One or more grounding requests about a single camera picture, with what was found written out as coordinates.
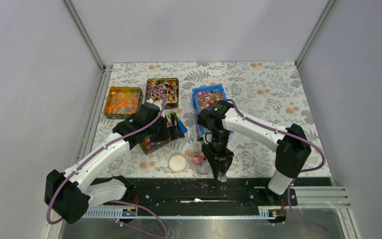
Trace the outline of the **clear round glass jar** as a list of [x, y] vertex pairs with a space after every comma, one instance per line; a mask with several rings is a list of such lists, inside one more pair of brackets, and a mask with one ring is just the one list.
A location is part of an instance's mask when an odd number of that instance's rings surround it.
[[201, 151], [193, 151], [189, 156], [189, 165], [200, 175], [211, 174], [211, 167], [207, 161], [207, 158]]

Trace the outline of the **translucent plastic scoop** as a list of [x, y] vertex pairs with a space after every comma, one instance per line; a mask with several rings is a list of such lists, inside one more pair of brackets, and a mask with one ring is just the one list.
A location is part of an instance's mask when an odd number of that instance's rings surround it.
[[219, 182], [224, 183], [224, 182], [227, 181], [227, 176], [226, 176], [224, 173], [219, 173], [219, 174], [218, 174], [218, 177], [217, 177], [217, 180], [218, 180]]

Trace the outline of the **round cream jar lid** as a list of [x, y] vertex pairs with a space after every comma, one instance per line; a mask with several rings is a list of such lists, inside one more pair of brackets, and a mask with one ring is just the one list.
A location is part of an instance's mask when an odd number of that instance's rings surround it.
[[168, 167], [175, 173], [183, 172], [187, 167], [187, 160], [182, 155], [173, 155], [168, 161]]

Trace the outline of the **blue plastic candy bin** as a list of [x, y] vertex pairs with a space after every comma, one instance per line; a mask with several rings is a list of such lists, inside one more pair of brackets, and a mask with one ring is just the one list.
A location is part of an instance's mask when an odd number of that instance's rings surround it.
[[192, 102], [197, 115], [204, 109], [210, 110], [215, 107], [218, 114], [224, 113], [224, 116], [221, 117], [224, 119], [227, 110], [221, 110], [221, 106], [228, 104], [226, 100], [227, 97], [222, 84], [192, 89]]

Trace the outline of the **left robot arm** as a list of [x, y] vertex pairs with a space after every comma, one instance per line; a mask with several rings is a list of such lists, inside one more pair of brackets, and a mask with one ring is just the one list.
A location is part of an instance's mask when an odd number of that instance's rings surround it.
[[95, 150], [73, 166], [46, 177], [44, 202], [48, 206], [46, 220], [54, 225], [51, 212], [72, 224], [88, 209], [112, 200], [127, 205], [134, 200], [133, 189], [120, 179], [93, 184], [97, 176], [115, 159], [129, 154], [143, 142], [157, 143], [177, 139], [182, 133], [175, 113], [165, 115], [163, 102], [143, 103], [136, 113], [119, 122]]

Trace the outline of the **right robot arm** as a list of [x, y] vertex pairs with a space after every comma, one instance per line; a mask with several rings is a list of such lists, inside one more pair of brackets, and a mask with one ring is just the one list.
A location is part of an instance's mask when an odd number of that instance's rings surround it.
[[276, 154], [275, 172], [269, 181], [265, 197], [268, 203], [278, 205], [285, 199], [285, 190], [296, 179], [312, 152], [305, 133], [297, 124], [284, 127], [269, 124], [244, 114], [228, 101], [218, 101], [197, 115], [197, 124], [211, 133], [208, 143], [202, 145], [214, 179], [224, 182], [234, 153], [227, 145], [232, 132], [260, 142]]

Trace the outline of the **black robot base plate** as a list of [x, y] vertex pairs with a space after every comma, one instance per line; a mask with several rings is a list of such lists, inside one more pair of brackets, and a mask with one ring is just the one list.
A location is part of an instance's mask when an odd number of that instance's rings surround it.
[[125, 178], [121, 198], [153, 211], [159, 217], [257, 216], [259, 206], [280, 209], [286, 194], [266, 194], [269, 178]]

